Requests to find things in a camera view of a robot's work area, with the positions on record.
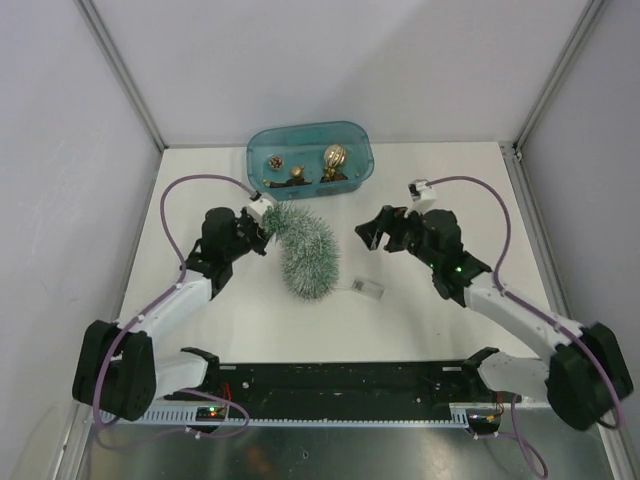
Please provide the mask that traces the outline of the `small frosted christmas tree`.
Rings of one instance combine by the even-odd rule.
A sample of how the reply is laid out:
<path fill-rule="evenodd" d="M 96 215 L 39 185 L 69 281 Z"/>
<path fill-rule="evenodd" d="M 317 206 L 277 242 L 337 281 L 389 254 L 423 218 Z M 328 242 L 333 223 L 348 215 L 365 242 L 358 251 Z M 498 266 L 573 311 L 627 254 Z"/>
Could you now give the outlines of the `small frosted christmas tree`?
<path fill-rule="evenodd" d="M 340 249 L 328 223 L 306 206 L 281 202 L 266 209 L 262 222 L 280 246 L 286 289 L 308 302 L 330 295 L 340 277 Z"/>

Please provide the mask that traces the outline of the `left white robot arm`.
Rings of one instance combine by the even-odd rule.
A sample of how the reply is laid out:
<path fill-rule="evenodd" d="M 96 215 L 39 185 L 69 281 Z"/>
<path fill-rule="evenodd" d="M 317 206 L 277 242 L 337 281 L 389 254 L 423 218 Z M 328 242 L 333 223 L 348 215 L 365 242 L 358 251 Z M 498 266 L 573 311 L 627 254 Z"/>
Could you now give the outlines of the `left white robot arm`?
<path fill-rule="evenodd" d="M 168 292 L 129 319 L 96 320 L 86 329 L 72 384 L 74 400 L 127 421 L 140 419 L 161 397 L 188 389 L 214 397 L 221 387 L 217 356 L 186 347 L 160 358 L 163 339 L 213 300 L 244 255 L 266 253 L 263 217 L 274 202 L 261 198 L 239 214 L 227 207 L 206 212 L 199 239 Z"/>

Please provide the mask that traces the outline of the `teal plastic container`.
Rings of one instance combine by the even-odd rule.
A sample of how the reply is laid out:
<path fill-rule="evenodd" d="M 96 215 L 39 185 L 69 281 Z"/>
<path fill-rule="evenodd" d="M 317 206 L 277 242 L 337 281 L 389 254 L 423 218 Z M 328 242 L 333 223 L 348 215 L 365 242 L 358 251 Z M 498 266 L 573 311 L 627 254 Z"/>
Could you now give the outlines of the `teal plastic container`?
<path fill-rule="evenodd" d="M 327 169 L 324 152 L 332 144 L 347 149 L 344 166 L 339 169 L 348 179 L 321 183 Z M 282 158 L 279 171 L 269 168 L 272 156 Z M 291 169 L 304 167 L 301 178 Z M 350 121 L 331 121 L 271 128 L 254 135 L 246 147 L 246 169 L 250 185 L 278 201 L 308 199 L 351 193 L 374 172 L 375 160 L 366 131 Z"/>

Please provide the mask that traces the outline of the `gold striped bauble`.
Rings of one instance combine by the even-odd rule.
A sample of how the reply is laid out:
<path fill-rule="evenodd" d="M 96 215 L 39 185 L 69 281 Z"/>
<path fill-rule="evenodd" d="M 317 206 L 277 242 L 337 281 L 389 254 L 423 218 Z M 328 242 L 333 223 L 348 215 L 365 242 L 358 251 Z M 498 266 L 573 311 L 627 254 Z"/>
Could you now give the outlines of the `gold striped bauble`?
<path fill-rule="evenodd" d="M 340 144 L 330 145 L 324 152 L 323 158 L 327 169 L 339 170 L 347 160 L 347 149 Z"/>

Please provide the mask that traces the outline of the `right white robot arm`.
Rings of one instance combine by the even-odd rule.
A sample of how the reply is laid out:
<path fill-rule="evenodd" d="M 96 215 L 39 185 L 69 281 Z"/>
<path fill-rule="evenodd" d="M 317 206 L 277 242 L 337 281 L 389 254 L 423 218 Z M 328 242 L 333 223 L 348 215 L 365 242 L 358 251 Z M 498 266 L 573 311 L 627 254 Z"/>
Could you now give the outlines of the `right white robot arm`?
<path fill-rule="evenodd" d="M 420 260 L 443 299 L 494 321 L 534 352 L 532 358 L 496 348 L 474 354 L 466 362 L 471 370 L 461 376 L 469 399 L 508 392 L 545 401 L 567 425 L 585 431 L 633 393 L 613 331 L 601 323 L 586 327 L 498 285 L 494 271 L 464 249 L 453 212 L 386 205 L 355 232 L 370 250 L 406 251 Z"/>

